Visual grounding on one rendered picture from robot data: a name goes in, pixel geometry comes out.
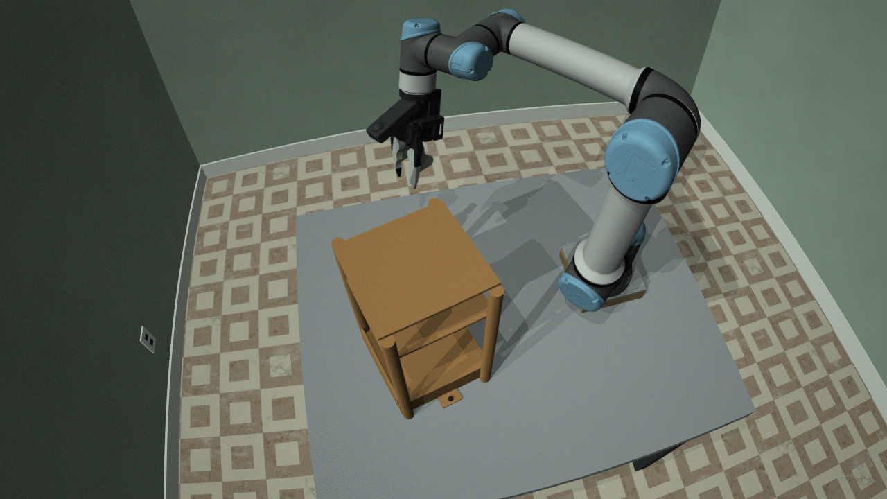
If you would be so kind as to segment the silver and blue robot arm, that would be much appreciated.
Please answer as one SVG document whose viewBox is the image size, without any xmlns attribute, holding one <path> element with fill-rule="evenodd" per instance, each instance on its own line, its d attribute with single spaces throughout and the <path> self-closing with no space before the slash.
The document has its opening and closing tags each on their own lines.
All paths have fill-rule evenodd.
<svg viewBox="0 0 887 499">
<path fill-rule="evenodd" d="M 608 297 L 629 285 L 633 260 L 645 240 L 647 212 L 665 199 L 696 144 L 701 129 L 696 102 L 655 69 L 639 69 L 525 24 L 515 10 L 492 13 L 457 37 L 440 32 L 433 19 L 403 22 L 399 88 L 405 94 L 431 94 L 437 71 L 481 81 L 493 56 L 507 53 L 615 99 L 631 114 L 607 145 L 604 162 L 611 184 L 595 225 L 558 281 L 575 306 L 601 309 Z"/>
</svg>

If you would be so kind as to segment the small wooden shelving unit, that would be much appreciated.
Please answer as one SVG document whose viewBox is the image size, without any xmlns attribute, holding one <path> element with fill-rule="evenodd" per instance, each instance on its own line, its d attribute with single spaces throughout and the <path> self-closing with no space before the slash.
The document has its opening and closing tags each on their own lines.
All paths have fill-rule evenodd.
<svg viewBox="0 0 887 499">
<path fill-rule="evenodd" d="M 457 388 L 479 377 L 490 381 L 504 288 L 446 203 L 432 198 L 331 246 L 359 331 L 403 418 L 435 399 L 443 408 L 463 400 Z M 468 326 L 484 318 L 482 351 Z"/>
</svg>

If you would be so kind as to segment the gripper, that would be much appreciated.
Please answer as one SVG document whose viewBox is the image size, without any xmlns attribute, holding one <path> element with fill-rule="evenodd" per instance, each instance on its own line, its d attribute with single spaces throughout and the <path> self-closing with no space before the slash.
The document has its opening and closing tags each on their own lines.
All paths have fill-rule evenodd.
<svg viewBox="0 0 887 499">
<path fill-rule="evenodd" d="M 397 177 L 401 177 L 401 162 L 408 158 L 410 162 L 409 181 L 412 188 L 415 189 L 419 180 L 419 171 L 423 171 L 424 168 L 433 164 L 433 156 L 425 154 L 423 142 L 443 138 L 444 117 L 439 114 L 441 89 L 434 89 L 431 94 L 425 95 L 405 94 L 402 89 L 399 89 L 399 96 L 403 99 L 417 101 L 421 107 L 415 116 L 391 135 L 391 150 Z M 440 124 L 441 134 L 439 133 Z"/>
</svg>

